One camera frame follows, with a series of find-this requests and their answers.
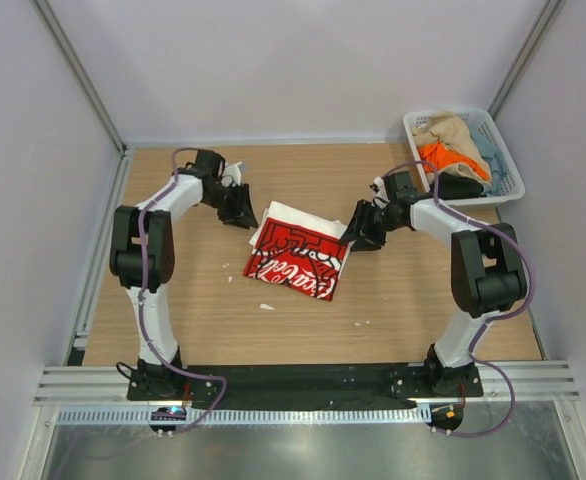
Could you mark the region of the white t shirt red print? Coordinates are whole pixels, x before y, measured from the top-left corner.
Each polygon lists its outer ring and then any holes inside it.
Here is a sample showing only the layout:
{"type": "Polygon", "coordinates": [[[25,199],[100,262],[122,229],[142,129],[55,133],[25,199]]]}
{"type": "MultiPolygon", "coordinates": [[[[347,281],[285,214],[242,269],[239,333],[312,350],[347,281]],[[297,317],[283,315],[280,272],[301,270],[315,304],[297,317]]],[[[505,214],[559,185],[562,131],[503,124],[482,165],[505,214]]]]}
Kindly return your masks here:
{"type": "Polygon", "coordinates": [[[273,201],[249,240],[247,278],[283,285],[308,297],[334,298],[351,245],[346,226],[273,201]]]}

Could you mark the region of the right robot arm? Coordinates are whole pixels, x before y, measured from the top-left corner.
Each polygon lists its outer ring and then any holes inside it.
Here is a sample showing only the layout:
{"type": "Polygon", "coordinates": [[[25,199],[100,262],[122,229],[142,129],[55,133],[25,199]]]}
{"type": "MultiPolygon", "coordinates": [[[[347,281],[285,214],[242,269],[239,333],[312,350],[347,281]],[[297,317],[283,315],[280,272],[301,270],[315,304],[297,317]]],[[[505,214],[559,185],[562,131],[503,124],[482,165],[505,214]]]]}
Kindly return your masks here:
{"type": "Polygon", "coordinates": [[[470,379],[475,349],[489,326],[529,293],[515,231],[453,209],[433,193],[418,192],[407,172],[378,177],[375,196],[357,202],[339,239],[354,251],[374,251],[400,228],[426,233],[450,253],[450,290],[456,310],[424,361],[426,387],[450,396],[470,379]]]}

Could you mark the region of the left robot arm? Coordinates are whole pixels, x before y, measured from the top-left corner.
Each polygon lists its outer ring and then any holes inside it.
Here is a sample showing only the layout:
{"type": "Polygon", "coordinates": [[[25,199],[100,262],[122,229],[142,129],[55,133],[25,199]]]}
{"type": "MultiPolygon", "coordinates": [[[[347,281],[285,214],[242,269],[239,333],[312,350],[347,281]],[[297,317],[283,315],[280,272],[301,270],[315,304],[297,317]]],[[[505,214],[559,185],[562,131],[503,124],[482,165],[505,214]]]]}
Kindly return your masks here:
{"type": "Polygon", "coordinates": [[[190,209],[207,205],[224,225],[256,228],[244,164],[218,152],[184,147],[171,154],[172,172],[159,191],[113,214],[109,269],[134,309],[140,348],[135,367],[118,363],[129,400],[175,399],[197,374],[183,369],[173,333],[168,283],[175,270],[173,227],[190,209]]]}

